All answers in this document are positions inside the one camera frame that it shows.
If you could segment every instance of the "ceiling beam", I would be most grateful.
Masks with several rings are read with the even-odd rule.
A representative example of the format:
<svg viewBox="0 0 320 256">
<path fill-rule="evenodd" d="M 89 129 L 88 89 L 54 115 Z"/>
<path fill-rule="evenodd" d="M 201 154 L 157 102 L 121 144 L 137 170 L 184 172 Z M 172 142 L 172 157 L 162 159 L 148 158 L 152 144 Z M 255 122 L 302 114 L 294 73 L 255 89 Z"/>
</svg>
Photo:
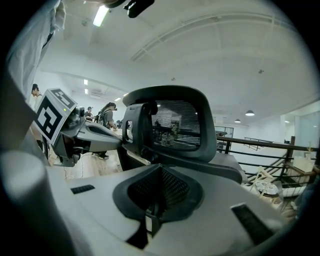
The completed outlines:
<svg viewBox="0 0 320 256">
<path fill-rule="evenodd" d="M 266 46 L 271 41 L 272 36 L 273 36 L 274 27 L 275 27 L 275 15 L 272 16 L 272 21 L 271 21 L 270 27 L 269 27 L 269 29 L 267 29 L 267 31 L 264 34 L 263 40 L 260 45 L 261 52 L 263 52 L 265 50 Z M 265 57 L 262 55 L 261 60 L 260 60 L 260 65 L 258 67 L 261 70 L 263 70 L 264 61 L 265 61 Z"/>
<path fill-rule="evenodd" d="M 218 45 L 218 49 L 221 50 L 222 49 L 222 42 L 221 42 L 219 25 L 217 24 L 214 27 L 215 27 L 216 43 Z"/>
<path fill-rule="evenodd" d="M 230 47 L 223 49 L 212 49 L 208 51 L 196 52 L 185 55 L 180 59 L 173 59 L 171 62 L 163 63 L 156 71 L 163 73 L 167 71 L 172 71 L 180 67 L 184 63 L 189 65 L 192 63 L 202 62 L 206 60 L 218 60 L 223 57 L 249 57 L 249 58 L 268 58 L 278 61 L 280 63 L 291 64 L 292 58 L 281 52 L 276 52 L 271 49 L 264 49 L 261 51 L 259 47 Z"/>
<path fill-rule="evenodd" d="M 144 37 L 145 40 L 139 40 L 135 44 L 133 44 L 132 47 L 130 48 L 130 51 L 128 51 L 128 52 L 133 51 L 132 55 L 136 54 L 137 51 L 139 49 L 141 49 L 142 46 L 148 45 L 150 42 L 154 41 L 156 38 L 159 38 L 159 35 L 165 36 L 167 34 L 170 34 L 170 33 L 174 32 L 175 30 L 181 29 L 181 27 L 184 27 L 184 26 L 190 24 L 190 22 L 187 21 L 190 18 L 186 17 L 184 19 L 185 22 L 182 22 L 180 20 L 179 13 L 177 13 L 175 10 L 172 10 L 171 8 L 167 7 L 165 5 L 165 3 L 163 3 L 163 2 L 160 2 L 160 3 L 162 3 L 162 5 L 172 13 L 172 16 L 174 18 L 166 20 L 165 22 L 158 24 L 152 31 L 148 32 L 148 36 Z M 265 20 L 263 20 L 263 21 L 256 20 L 257 17 L 265 19 L 266 18 L 265 15 L 252 14 L 252 13 L 248 13 L 248 12 L 243 12 L 243 13 L 240 13 L 240 14 L 253 17 L 253 19 L 246 20 L 245 22 L 251 22 L 252 24 L 260 24 L 260 25 L 271 25 L 270 27 L 272 29 L 273 29 L 273 27 L 277 27 L 277 28 L 281 28 L 283 30 L 287 30 L 287 28 L 285 26 L 281 26 L 281 20 L 280 20 L 279 24 L 277 24 L 277 25 L 275 24 L 275 16 L 274 15 L 273 16 L 269 15 L 270 19 L 272 20 L 272 22 L 270 23 L 269 21 L 266 22 Z M 183 33 L 191 32 L 192 30 L 199 29 L 199 28 L 205 28 L 205 27 L 209 27 L 209 26 L 219 26 L 220 24 L 234 24 L 234 23 L 239 24 L 239 23 L 243 22 L 243 20 L 238 19 L 238 18 L 227 19 L 227 20 L 221 19 L 221 17 L 223 17 L 223 16 L 232 16 L 232 15 L 238 16 L 239 13 L 231 13 L 230 12 L 230 13 L 226 13 L 226 14 L 219 14 L 218 16 L 216 14 L 210 14 L 210 16 L 212 16 L 213 18 L 218 17 L 218 20 L 215 21 L 215 22 L 211 21 L 211 22 L 208 22 L 208 23 L 203 23 L 203 24 L 201 24 L 199 26 L 193 26 L 193 27 L 189 28 L 188 31 L 183 31 Z M 201 20 L 208 20 L 208 19 L 209 19 L 208 15 L 204 15 L 204 16 L 200 16 L 199 18 L 194 18 L 191 21 L 191 23 L 198 22 L 198 21 L 201 21 Z M 174 24 L 176 22 L 178 22 L 179 25 L 177 25 L 176 27 L 172 28 L 172 24 Z"/>
</svg>

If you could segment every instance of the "wooden furniture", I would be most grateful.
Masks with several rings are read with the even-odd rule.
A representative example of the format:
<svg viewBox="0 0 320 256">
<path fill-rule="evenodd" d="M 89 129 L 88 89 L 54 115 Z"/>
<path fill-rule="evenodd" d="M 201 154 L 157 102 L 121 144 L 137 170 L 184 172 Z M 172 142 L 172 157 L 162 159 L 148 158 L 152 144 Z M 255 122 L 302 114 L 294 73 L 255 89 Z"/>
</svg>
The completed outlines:
<svg viewBox="0 0 320 256">
<path fill-rule="evenodd" d="M 283 165 L 285 167 L 288 167 L 291 170 L 295 171 L 296 173 L 300 174 L 301 177 L 309 176 L 308 183 L 313 183 L 315 181 L 315 178 L 316 178 L 316 175 L 317 175 L 317 173 L 316 173 L 317 167 L 314 166 L 312 172 L 304 172 L 303 170 L 300 170 L 299 168 L 294 167 L 294 164 L 292 162 L 285 162 Z"/>
</svg>

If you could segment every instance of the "black vent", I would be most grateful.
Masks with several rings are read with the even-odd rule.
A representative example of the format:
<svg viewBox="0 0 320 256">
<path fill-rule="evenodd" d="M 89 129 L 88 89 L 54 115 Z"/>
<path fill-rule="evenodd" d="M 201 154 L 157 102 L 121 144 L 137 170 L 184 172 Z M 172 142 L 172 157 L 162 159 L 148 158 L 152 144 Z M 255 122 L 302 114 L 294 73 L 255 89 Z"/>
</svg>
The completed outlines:
<svg viewBox="0 0 320 256">
<path fill-rule="evenodd" d="M 181 151 L 197 150 L 201 137 L 194 106 L 183 100 L 160 100 L 156 103 L 158 112 L 152 115 L 154 145 Z"/>
<path fill-rule="evenodd" d="M 150 173 L 128 188 L 128 196 L 142 210 L 157 201 L 159 208 L 167 211 L 184 201 L 188 192 L 187 183 L 165 169 Z"/>
<path fill-rule="evenodd" d="M 79 193 L 87 192 L 89 190 L 94 190 L 94 189 L 95 187 L 92 185 L 84 185 L 84 186 L 73 187 L 71 188 L 71 191 L 74 194 L 79 194 Z"/>
</svg>

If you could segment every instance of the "cable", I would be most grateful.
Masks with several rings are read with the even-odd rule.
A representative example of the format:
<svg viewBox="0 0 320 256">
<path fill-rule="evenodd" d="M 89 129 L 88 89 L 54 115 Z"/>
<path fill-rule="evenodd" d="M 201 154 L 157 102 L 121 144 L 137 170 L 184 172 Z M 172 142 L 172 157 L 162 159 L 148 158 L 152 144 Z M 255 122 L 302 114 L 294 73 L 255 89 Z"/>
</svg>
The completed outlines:
<svg viewBox="0 0 320 256">
<path fill-rule="evenodd" d="M 81 157 L 81 168 L 82 168 L 82 172 L 81 172 L 81 177 L 80 177 L 80 179 L 84 177 L 84 162 L 82 162 L 82 159 L 83 159 L 84 157 L 91 157 L 91 154 L 86 154 L 86 155 L 84 155 L 83 157 Z"/>
<path fill-rule="evenodd" d="M 63 167 L 63 169 L 64 169 L 64 179 L 66 179 L 66 178 L 68 178 L 68 177 L 72 177 L 72 179 L 74 179 L 74 177 L 73 177 L 72 175 L 68 175 L 68 176 L 67 176 L 67 170 L 66 170 L 65 167 Z"/>
</svg>

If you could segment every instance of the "fluorescent light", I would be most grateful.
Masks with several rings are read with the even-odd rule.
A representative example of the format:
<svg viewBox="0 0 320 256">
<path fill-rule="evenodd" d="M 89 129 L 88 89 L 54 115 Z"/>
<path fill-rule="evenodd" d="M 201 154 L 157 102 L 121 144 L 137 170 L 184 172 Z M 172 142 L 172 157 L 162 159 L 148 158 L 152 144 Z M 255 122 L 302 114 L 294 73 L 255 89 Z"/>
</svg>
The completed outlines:
<svg viewBox="0 0 320 256">
<path fill-rule="evenodd" d="M 93 25 L 100 27 L 109 9 L 104 5 L 100 6 L 93 20 Z"/>
</svg>

